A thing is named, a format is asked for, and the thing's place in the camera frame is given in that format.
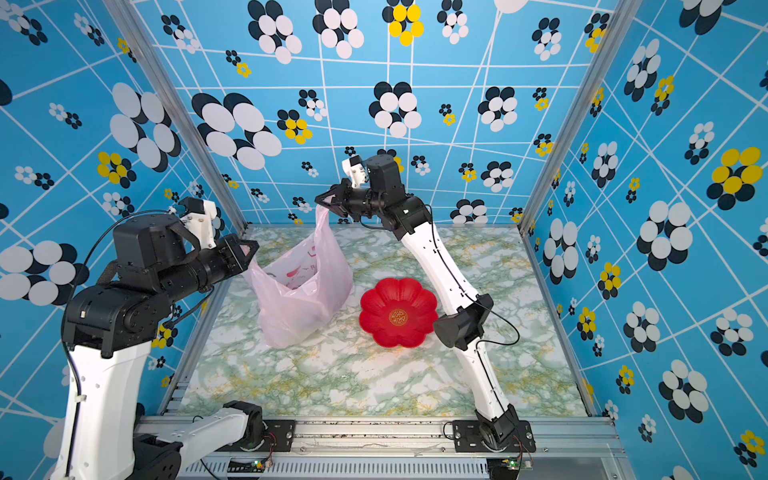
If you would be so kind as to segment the pink translucent plastic bag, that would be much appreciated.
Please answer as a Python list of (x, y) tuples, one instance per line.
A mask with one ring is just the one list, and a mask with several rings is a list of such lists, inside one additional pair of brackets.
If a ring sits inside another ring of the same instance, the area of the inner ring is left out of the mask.
[(243, 276), (256, 294), (265, 343), (285, 349), (325, 327), (353, 290), (353, 274), (329, 223), (316, 208), (313, 232), (262, 267), (253, 259)]

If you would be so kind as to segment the red flower-shaped plate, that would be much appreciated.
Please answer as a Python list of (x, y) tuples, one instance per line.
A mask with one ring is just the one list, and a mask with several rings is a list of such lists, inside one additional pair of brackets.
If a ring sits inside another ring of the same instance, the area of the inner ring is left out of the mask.
[(434, 332), (436, 296), (412, 278), (385, 278), (360, 301), (359, 325), (383, 348), (417, 348)]

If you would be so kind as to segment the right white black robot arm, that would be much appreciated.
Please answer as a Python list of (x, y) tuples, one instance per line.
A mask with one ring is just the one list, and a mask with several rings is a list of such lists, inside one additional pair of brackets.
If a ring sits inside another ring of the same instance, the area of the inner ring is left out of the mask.
[(354, 188), (348, 179), (319, 194), (315, 203), (355, 222), (377, 217), (413, 255), (435, 289), (444, 315), (434, 332), (451, 349), (470, 385), (482, 439), (493, 451), (518, 434), (519, 417), (507, 400), (488, 357), (484, 324), (493, 310), (490, 295), (475, 289), (452, 259), (433, 221), (433, 212), (400, 185), (391, 190)]

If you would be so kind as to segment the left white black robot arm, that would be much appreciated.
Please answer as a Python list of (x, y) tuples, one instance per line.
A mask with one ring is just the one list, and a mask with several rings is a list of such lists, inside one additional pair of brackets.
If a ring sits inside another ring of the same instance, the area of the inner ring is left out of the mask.
[(69, 300), (61, 343), (72, 377), (55, 479), (175, 479), (214, 451), (262, 445), (259, 406), (231, 401), (172, 433), (135, 431), (144, 365), (173, 305), (243, 273), (259, 245), (205, 240), (194, 219), (143, 213), (109, 228), (116, 258)]

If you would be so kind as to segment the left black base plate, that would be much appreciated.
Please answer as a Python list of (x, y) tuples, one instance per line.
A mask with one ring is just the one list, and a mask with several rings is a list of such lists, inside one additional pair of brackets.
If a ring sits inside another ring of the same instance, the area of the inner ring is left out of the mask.
[(295, 420), (264, 420), (262, 439), (251, 451), (288, 453), (292, 450), (297, 422)]

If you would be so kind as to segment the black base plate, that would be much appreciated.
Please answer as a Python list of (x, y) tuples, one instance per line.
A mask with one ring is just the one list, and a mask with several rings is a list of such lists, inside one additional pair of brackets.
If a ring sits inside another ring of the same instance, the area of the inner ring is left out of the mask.
[(454, 420), (451, 436), (457, 453), (535, 453), (536, 441), (528, 421), (490, 425), (478, 420)]
[(295, 420), (264, 420), (262, 439), (251, 451), (288, 453), (292, 450), (297, 422)]

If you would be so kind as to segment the aluminium front rail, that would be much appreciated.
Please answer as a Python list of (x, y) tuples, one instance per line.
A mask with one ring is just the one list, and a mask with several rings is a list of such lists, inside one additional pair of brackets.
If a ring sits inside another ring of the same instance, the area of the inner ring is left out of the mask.
[(535, 453), (457, 453), (440, 417), (295, 417), (288, 453), (241, 442), (161, 467), (157, 479), (633, 479), (613, 423), (533, 418)]

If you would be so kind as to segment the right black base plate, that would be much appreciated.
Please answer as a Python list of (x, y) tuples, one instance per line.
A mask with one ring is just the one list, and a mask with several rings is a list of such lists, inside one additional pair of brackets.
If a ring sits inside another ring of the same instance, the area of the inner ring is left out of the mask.
[(528, 421), (490, 425), (478, 420), (454, 420), (451, 436), (457, 453), (535, 453), (536, 441)]

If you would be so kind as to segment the left aluminium corner post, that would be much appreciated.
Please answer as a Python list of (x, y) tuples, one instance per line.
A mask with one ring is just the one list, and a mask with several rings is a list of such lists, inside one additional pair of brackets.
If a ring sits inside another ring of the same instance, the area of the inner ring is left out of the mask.
[(178, 127), (181, 139), (189, 148), (191, 157), (220, 201), (222, 210), (229, 216), (234, 230), (238, 235), (244, 235), (248, 228), (245, 217), (230, 189), (224, 184), (218, 166), (200, 137), (191, 116), (187, 113), (185, 104), (169, 77), (168, 69), (161, 62), (149, 37), (139, 25), (138, 15), (133, 11), (129, 1), (104, 1), (104, 5), (120, 32), (125, 35), (130, 47), (136, 51), (142, 71), (153, 87), (153, 91), (167, 108), (171, 120)]

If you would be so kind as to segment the aluminium corner post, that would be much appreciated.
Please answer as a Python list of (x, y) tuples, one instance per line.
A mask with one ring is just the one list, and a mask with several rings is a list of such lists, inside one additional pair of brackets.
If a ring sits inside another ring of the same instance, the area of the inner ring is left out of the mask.
[(161, 62), (149, 37), (139, 25), (138, 15), (133, 11), (129, 1), (104, 1), (104, 5), (120, 32), (125, 35), (130, 47), (136, 51), (142, 71), (153, 87), (153, 91), (167, 108), (171, 120), (178, 127), (181, 139), (189, 148), (191, 157), (220, 201), (222, 210), (229, 216), (234, 230), (238, 235), (244, 235), (248, 228), (245, 217), (230, 189), (224, 184), (218, 166), (200, 137), (191, 116), (187, 113), (185, 104), (169, 77), (168, 69)]
[(624, 0), (617, 3), (617, 8), (611, 15), (611, 23), (606, 38), (602, 41), (602, 45), (599, 47), (598, 52), (593, 57), (586, 71), (577, 94), (569, 107), (562, 128), (555, 138), (556, 142), (553, 152), (548, 156), (525, 207), (522, 222), (519, 224), (521, 234), (525, 234), (527, 229), (536, 220), (537, 213), (544, 204), (550, 190), (551, 181), (566, 159), (568, 149), (572, 145), (586, 117), (588, 106), (602, 85), (602, 81), (613, 64), (641, 5), (641, 0)]

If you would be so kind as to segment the right aluminium corner post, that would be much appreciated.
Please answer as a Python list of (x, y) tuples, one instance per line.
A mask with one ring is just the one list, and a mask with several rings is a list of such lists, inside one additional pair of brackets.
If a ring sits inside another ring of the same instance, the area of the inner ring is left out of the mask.
[(613, 64), (641, 5), (641, 0), (624, 0), (617, 3), (617, 8), (611, 15), (611, 23), (606, 38), (602, 41), (602, 45), (599, 47), (598, 52), (593, 57), (586, 71), (577, 94), (569, 107), (562, 128), (555, 138), (556, 142), (553, 152), (548, 156), (525, 207), (522, 222), (519, 224), (521, 234), (525, 234), (527, 229), (536, 220), (537, 213), (544, 204), (550, 190), (551, 181), (566, 159), (568, 149), (572, 145), (586, 117), (588, 106), (602, 85), (602, 81)]

